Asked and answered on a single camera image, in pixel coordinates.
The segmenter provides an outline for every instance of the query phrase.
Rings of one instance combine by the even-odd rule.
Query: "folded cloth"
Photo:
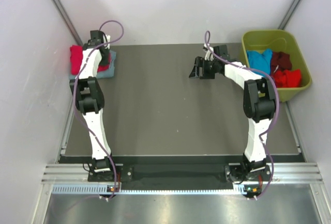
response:
[[[277,70],[292,70],[290,55],[284,52],[273,52],[270,63],[270,75],[273,76]]]
[[[262,54],[257,51],[247,51],[247,57],[250,68],[261,70],[267,74],[270,74],[270,61],[273,55],[272,50],[266,49]],[[255,72],[261,76],[265,76],[262,73]]]
[[[274,74],[274,80],[277,88],[297,88],[301,84],[300,70],[277,70]]]
[[[83,48],[81,46],[70,47],[71,74],[77,75],[83,61]]]
[[[83,61],[83,48],[81,46],[71,46],[70,47],[70,62],[71,62],[71,74],[77,75],[82,65]],[[103,65],[98,67],[98,72],[107,70],[111,63],[111,54],[109,53],[108,65]]]
[[[110,56],[111,56],[111,62],[110,62],[110,65],[108,67],[107,70],[104,70],[104,71],[100,71],[97,73],[97,79],[100,79],[100,78],[112,78],[114,76],[114,73],[115,73],[115,59],[116,59],[116,52],[110,50]],[[69,79],[75,79],[76,78],[76,75],[73,75],[73,74],[70,74],[69,75]]]

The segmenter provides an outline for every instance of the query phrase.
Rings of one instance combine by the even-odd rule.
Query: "green plastic bin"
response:
[[[239,60],[249,66],[246,51],[258,51],[262,53],[270,48],[275,52],[285,52],[290,55],[292,70],[300,69],[302,75],[301,87],[277,88],[279,100],[285,102],[294,95],[307,89],[311,84],[311,76],[298,44],[292,34],[283,30],[253,30],[245,33],[242,37],[242,50]]]

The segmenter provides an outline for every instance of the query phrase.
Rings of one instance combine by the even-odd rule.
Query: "gray wall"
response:
[[[117,44],[240,42],[255,28],[277,28],[292,0],[62,0],[83,40],[108,19],[120,20],[125,35]],[[104,31],[118,37],[113,24]]]
[[[303,0],[287,26],[313,85],[290,101],[307,158],[316,161],[331,195],[331,0]]]
[[[63,134],[74,41],[51,0],[1,0],[0,20],[0,222],[28,223]]]

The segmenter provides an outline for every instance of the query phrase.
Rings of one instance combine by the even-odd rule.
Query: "metal floor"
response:
[[[241,44],[228,44],[232,58]],[[115,77],[99,80],[106,99],[103,122],[113,155],[239,155],[248,121],[243,90],[230,79],[189,79],[202,44],[112,47]],[[298,154],[281,104],[268,135],[272,154]],[[73,120],[66,156],[89,156],[87,130]]]
[[[259,201],[243,196],[116,196],[109,203],[84,195],[52,195],[44,224],[89,223],[321,223],[309,185],[271,185]]]

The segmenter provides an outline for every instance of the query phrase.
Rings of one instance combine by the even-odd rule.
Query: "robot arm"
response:
[[[105,35],[101,31],[91,31],[91,39],[83,46],[83,61],[80,70],[86,64],[84,70],[80,73],[78,79],[77,95],[76,95],[76,108],[82,113],[86,124],[92,130],[102,147],[111,154],[108,146],[106,135],[103,127],[103,107],[104,97],[96,79],[98,66],[100,64],[109,64],[109,49],[110,45],[101,47],[95,50],[90,57],[88,55],[93,48],[101,43],[110,40],[110,36]],[[73,93],[74,80],[70,80],[70,88]],[[104,150],[100,147],[93,134],[89,133],[92,144],[92,159],[93,164],[90,167],[92,172],[109,172],[111,165]]]
[[[241,62],[231,61],[227,52],[227,46],[213,47],[212,50],[219,56],[224,57],[233,64],[214,59],[210,51],[204,46],[205,57],[196,57],[195,64],[190,78],[214,79],[215,73],[220,73],[233,80],[244,90],[244,112],[248,117],[249,131],[248,143],[241,162],[242,173],[249,173],[264,170],[266,167],[266,154],[262,142],[265,144],[267,134],[263,135],[263,141],[259,135],[266,131],[275,113],[275,93],[271,82],[267,78],[255,74],[252,71],[243,70]]]

